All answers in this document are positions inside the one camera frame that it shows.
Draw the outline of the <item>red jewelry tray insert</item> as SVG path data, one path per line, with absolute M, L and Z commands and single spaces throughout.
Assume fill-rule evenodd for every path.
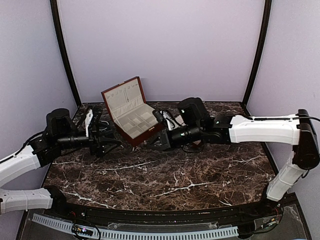
M 199 153 L 204 149 L 204 146 L 205 144 L 202 140 L 197 140 L 183 145 L 181 149 L 186 153 Z

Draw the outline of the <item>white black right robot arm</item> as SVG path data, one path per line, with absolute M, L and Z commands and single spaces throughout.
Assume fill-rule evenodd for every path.
M 158 123 L 166 125 L 156 150 L 175 149 L 196 141 L 221 145 L 269 142 L 292 146 L 291 157 L 268 183 L 263 200 L 255 205 L 255 213 L 260 217 L 273 211 L 275 202 L 320 163 L 317 133 L 312 124 L 314 118 L 305 109 L 285 116 L 210 116 L 199 97 L 182 100 L 177 109 L 183 123 L 170 115 L 165 116 L 161 110 L 153 110 Z

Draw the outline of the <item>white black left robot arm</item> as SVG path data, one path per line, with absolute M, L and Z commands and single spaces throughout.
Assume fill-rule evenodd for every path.
M 103 157 L 120 146 L 121 141 L 100 134 L 102 109 L 89 108 L 84 117 L 85 130 L 80 131 L 66 108 L 57 108 L 46 116 L 46 128 L 28 138 L 21 149 L 1 159 L 0 185 L 30 171 L 43 168 L 68 149 L 88 148 L 92 156 Z M 67 218 L 71 208 L 65 195 L 56 186 L 32 190 L 0 190 L 0 213 L 32 209 L 51 209 L 60 218 Z

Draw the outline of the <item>red open jewelry box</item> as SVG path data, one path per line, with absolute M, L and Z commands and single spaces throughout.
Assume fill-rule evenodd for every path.
M 133 147 L 164 129 L 146 102 L 140 77 L 108 88 L 101 95 L 116 130 Z

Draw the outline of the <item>black left frame post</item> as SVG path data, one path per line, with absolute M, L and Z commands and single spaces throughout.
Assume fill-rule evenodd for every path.
M 68 84 L 69 84 L 73 99 L 75 101 L 77 108 L 79 108 L 82 105 L 82 101 L 76 86 L 75 78 L 73 75 L 73 71 L 69 61 L 69 56 L 67 53 L 67 48 L 66 48 L 66 44 L 63 36 L 63 29 L 62 29 L 62 24 L 61 24 L 59 9 L 58 9 L 58 1 L 50 0 L 49 2 L 50 2 L 51 15 L 52 15 L 52 20 L 53 20 L 53 25 L 55 29 L 60 56 L 62 59 L 62 63 L 64 66 L 64 70 L 66 73 L 66 77 L 68 80 Z

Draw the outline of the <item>black frame post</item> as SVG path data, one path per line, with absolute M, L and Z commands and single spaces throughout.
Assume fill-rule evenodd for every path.
M 271 9 L 272 9 L 272 0 L 265 0 L 264 1 L 264 8 L 263 8 L 263 15 L 262 15 L 262 20 L 261 20 L 261 26 L 260 26 L 260 32 L 258 36 L 258 42 L 256 46 L 256 51 L 252 63 L 252 68 L 250 71 L 250 75 L 248 78 L 247 86 L 244 92 L 244 96 L 241 102 L 241 105 L 244 109 L 247 108 L 255 80 L 258 74 L 261 58 L 263 55 L 263 50 L 265 46 L 265 41 L 266 41 L 266 36 L 268 32 L 268 26 L 269 26 L 269 20 L 270 20 L 270 15 L 271 15 Z
M 59 9 L 58 9 L 58 1 L 50 0 L 49 2 L 50 2 L 51 15 L 52 15 L 52 20 L 53 20 L 53 25 L 55 29 L 60 56 L 62 59 L 62 63 L 64 66 L 64 70 L 66 73 L 66 77 L 68 80 L 68 84 L 69 84 L 73 99 L 75 101 L 77 108 L 79 108 L 82 105 L 82 101 L 76 86 L 75 78 L 73 75 L 73 71 L 69 61 L 69 56 L 67 53 L 67 48 L 66 48 L 66 44 L 63 36 L 63 29 L 62 29 L 62 24 L 61 24 Z

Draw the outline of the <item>black front table rail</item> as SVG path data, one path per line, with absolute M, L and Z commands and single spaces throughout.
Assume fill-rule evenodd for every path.
M 66 188 L 61 192 L 64 201 L 44 211 L 55 217 L 65 217 L 79 223 L 86 221 L 104 226 L 109 223 L 141 225 L 184 225 L 217 222 L 220 225 L 251 224 L 262 217 L 280 216 L 281 201 L 271 203 L 257 195 L 221 192 L 221 197 L 209 192 L 208 187 L 164 187 L 134 189 L 103 184 L 102 188 L 77 190 Z

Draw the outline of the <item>black right frame post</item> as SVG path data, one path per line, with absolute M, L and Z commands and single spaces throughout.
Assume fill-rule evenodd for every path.
M 266 36 L 268 32 L 268 26 L 269 26 L 269 20 L 270 20 L 270 15 L 271 15 L 271 9 L 272 9 L 272 0 L 265 0 L 264 1 L 264 8 L 263 8 L 263 15 L 262 15 L 262 20 L 261 20 L 261 26 L 260 26 L 260 32 L 258 36 L 258 42 L 256 46 L 256 51 L 252 63 L 252 68 L 250 71 L 250 75 L 248 78 L 247 86 L 244 92 L 244 96 L 241 102 L 241 105 L 244 109 L 247 108 L 255 80 L 258 74 L 261 58 L 263 55 L 263 50 L 265 46 L 265 41 L 266 41 Z

